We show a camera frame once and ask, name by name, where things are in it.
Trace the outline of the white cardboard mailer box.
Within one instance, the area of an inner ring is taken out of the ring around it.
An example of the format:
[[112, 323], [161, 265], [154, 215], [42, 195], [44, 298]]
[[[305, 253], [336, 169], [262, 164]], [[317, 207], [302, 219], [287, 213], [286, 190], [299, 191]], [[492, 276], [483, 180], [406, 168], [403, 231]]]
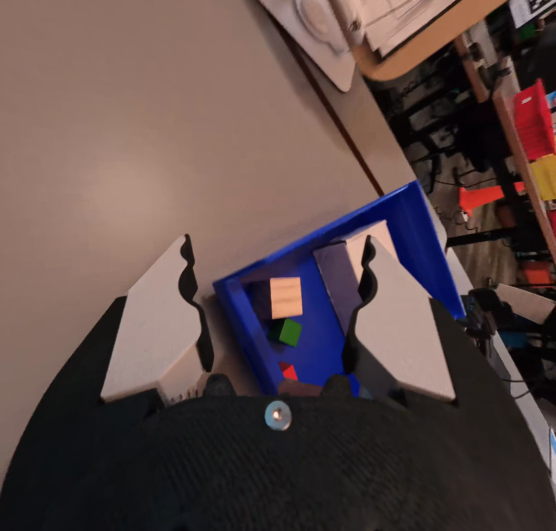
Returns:
[[361, 303], [358, 288], [363, 275], [361, 261], [368, 235], [376, 238], [383, 249], [396, 261], [399, 261], [385, 220], [335, 237], [329, 243], [313, 251], [317, 267], [344, 335], [348, 333], [352, 312]]

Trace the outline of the red plastic bin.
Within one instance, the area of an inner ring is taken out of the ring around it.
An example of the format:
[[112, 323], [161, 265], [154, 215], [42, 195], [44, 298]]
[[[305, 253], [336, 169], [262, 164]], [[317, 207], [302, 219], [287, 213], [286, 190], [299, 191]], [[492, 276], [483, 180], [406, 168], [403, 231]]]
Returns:
[[541, 78], [513, 97], [513, 120], [527, 160], [555, 154], [552, 113]]

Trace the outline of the green cube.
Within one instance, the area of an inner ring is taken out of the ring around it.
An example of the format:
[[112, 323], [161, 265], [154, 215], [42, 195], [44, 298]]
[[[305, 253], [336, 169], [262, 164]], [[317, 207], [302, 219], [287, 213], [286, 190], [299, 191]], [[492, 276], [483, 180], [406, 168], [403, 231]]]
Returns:
[[297, 347], [301, 331], [302, 325], [296, 320], [276, 319], [272, 321], [268, 329], [267, 339], [288, 347]]

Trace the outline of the wooden cube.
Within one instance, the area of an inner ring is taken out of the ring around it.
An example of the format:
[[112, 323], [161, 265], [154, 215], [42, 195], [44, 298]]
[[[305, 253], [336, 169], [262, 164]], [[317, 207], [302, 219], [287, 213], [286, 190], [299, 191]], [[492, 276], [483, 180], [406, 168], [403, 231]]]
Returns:
[[300, 277], [272, 277], [251, 285], [253, 308], [259, 319], [278, 320], [301, 316]]

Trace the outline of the printed instruction sheet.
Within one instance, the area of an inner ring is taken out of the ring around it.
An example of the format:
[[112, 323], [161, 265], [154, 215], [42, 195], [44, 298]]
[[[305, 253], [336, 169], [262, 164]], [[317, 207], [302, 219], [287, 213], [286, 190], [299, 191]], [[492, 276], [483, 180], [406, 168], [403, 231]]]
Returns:
[[461, 0], [329, 0], [351, 47], [386, 57]]

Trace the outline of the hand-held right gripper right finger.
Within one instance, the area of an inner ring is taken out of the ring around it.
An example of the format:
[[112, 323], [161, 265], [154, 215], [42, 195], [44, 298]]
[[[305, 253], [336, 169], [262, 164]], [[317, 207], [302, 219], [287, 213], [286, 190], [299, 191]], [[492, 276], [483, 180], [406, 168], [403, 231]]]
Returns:
[[360, 303], [347, 328], [344, 372], [354, 375], [372, 399], [409, 391], [454, 402], [428, 292], [375, 236], [365, 237], [361, 267]]

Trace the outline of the instruction sheet on stand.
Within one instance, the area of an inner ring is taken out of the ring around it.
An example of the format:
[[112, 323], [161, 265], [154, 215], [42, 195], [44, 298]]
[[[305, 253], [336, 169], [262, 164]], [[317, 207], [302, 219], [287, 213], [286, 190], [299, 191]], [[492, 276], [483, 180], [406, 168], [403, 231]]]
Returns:
[[368, 45], [356, 47], [354, 60], [360, 76], [386, 82], [405, 75], [506, 1], [460, 0], [385, 60], [379, 60]]

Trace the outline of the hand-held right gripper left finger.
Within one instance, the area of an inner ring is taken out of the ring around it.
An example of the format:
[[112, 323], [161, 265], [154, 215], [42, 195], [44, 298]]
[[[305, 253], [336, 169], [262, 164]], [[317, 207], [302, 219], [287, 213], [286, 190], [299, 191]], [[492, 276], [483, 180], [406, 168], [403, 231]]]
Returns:
[[165, 405], [201, 397], [214, 350], [191, 237], [180, 236], [129, 289], [101, 390], [105, 402], [155, 390]]

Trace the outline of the yellow plastic bin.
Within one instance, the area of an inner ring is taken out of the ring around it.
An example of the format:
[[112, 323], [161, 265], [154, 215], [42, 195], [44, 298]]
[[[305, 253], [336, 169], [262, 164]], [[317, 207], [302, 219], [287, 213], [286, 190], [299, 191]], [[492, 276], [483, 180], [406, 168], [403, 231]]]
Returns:
[[555, 201], [555, 154], [529, 164], [538, 193], [543, 201]]

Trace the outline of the wooden table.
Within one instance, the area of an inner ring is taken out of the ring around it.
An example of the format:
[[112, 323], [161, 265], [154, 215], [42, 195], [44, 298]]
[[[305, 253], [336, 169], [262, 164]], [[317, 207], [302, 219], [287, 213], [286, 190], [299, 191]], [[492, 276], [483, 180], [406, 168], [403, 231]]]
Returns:
[[[531, 201], [535, 218], [544, 236], [552, 260], [555, 261], [555, 236], [550, 224], [549, 216], [546, 212], [546, 202], [541, 198], [538, 185], [533, 178], [530, 163], [526, 157], [518, 132], [515, 128], [513, 118], [513, 96], [516, 94], [516, 91], [512, 86], [513, 81], [510, 76], [500, 78], [497, 81], [497, 84], [493, 86], [492, 96], [490, 97], [489, 91], [484, 86], [483, 81], [479, 76], [478, 69], [471, 58], [469, 47], [464, 39], [464, 34], [460, 34], [454, 39], [454, 47], [460, 57], [477, 101], [485, 102], [488, 98], [491, 98], [493, 108], [495, 109], [498, 120], [502, 126], [505, 139], [511, 151], [513, 164], [523, 179], [525, 191]], [[470, 236], [467, 241], [465, 241], [462, 237], [453, 238], [448, 241], [449, 248], [467, 243], [478, 243], [488, 239], [491, 241], [501, 240], [505, 237], [516, 236], [518, 235], [519, 230], [524, 231], [526, 229], [526, 222], [523, 221], [523, 204], [519, 200], [514, 184], [510, 181], [511, 178], [509, 177], [509, 171], [505, 161], [501, 161], [493, 165], [493, 171], [498, 184], [504, 192], [504, 197], [512, 208], [516, 227], [481, 232], [478, 235]]]

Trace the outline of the blue plastic bin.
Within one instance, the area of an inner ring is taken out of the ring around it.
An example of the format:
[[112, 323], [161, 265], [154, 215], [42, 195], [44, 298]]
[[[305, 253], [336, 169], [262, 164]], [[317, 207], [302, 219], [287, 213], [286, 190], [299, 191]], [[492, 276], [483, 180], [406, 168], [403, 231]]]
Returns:
[[[343, 372], [341, 356], [345, 337], [317, 267], [314, 250], [383, 221], [405, 270], [453, 318], [464, 316], [429, 202], [419, 183], [410, 182], [213, 282], [236, 340], [264, 394], [277, 392], [283, 380], [281, 361], [291, 364], [297, 376], [311, 384], [323, 385], [330, 375]], [[254, 284], [272, 277], [301, 279], [303, 313], [297, 319], [302, 329], [296, 347], [269, 341], [270, 323], [255, 313]]]

